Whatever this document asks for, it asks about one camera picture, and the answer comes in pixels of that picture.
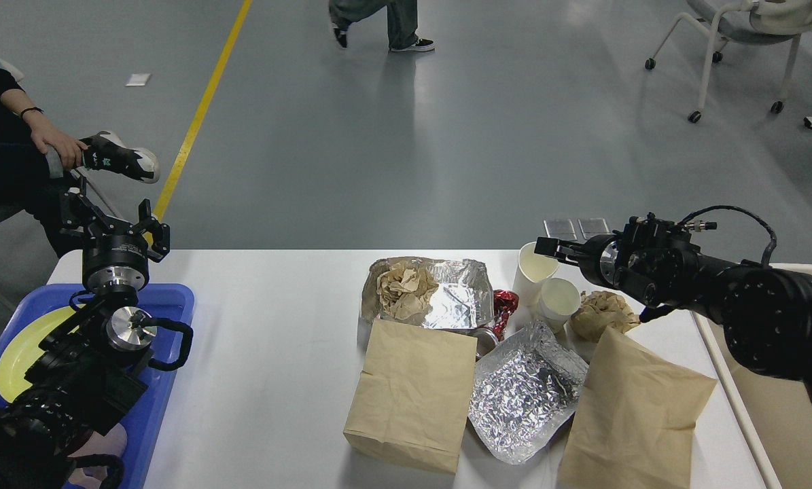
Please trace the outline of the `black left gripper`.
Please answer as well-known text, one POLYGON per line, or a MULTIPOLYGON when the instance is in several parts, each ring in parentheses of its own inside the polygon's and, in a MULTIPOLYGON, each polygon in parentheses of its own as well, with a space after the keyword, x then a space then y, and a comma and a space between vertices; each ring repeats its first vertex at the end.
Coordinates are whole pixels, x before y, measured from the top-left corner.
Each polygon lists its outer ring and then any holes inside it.
POLYGON ((136 291, 149 282, 148 259, 155 263, 170 253, 171 229, 154 216, 151 201, 138 205, 136 235, 114 234, 114 218, 79 191, 60 196, 60 214, 50 225, 55 249, 83 249, 82 284, 97 292, 108 285, 128 285, 136 291), (149 245, 142 236, 150 235, 149 245))

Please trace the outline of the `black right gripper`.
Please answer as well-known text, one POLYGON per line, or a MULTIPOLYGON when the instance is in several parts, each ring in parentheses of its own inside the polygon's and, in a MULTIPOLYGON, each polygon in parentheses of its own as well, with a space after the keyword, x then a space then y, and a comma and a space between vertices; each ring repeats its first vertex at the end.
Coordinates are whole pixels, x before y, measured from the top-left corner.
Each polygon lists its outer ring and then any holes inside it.
POLYGON ((538 236, 534 254, 551 257, 558 262, 576 262, 588 281, 611 290, 619 290, 621 270, 627 266, 626 245, 622 234, 602 234, 588 241, 573 242, 548 236, 538 236))

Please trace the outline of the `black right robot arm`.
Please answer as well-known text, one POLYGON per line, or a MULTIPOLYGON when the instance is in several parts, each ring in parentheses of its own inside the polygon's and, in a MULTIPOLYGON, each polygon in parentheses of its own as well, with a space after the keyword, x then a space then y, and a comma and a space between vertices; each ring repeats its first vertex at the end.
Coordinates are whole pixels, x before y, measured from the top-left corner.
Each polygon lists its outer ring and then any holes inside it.
POLYGON ((678 309, 701 314, 722 326, 738 364, 802 382, 812 403, 812 275, 770 266, 777 245, 772 229, 760 262, 701 253, 692 233, 717 227, 701 221, 702 214, 679 221, 633 216, 622 230, 586 242, 540 236, 534 251, 579 267, 594 285, 635 298, 643 323, 678 309))

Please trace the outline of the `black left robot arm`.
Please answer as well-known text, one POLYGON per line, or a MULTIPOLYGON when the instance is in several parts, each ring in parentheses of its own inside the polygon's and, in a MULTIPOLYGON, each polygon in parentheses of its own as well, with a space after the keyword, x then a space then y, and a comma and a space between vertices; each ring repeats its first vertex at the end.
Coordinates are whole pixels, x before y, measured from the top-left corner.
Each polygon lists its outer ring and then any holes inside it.
POLYGON ((80 294, 68 318, 39 343, 24 372, 30 386, 0 407, 0 488, 61 488, 73 474, 101 468, 101 488, 117 488, 125 463, 116 454, 80 454, 93 433, 107 435, 147 392, 147 368, 173 372, 188 361, 194 331, 139 308, 149 262, 169 254, 170 228, 145 199, 138 222, 108 216, 82 188, 60 199, 64 231, 82 238, 80 294))

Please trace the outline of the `person's hand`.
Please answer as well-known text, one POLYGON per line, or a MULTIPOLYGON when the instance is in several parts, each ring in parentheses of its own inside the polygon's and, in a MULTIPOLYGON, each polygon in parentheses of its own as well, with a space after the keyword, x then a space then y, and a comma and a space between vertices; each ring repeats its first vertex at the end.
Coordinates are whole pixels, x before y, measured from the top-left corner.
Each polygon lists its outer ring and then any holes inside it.
POLYGON ((42 154, 48 154, 49 148, 54 149, 66 170, 84 164, 84 152, 88 149, 85 143, 55 127, 41 111, 28 109, 21 117, 31 130, 32 142, 42 154))

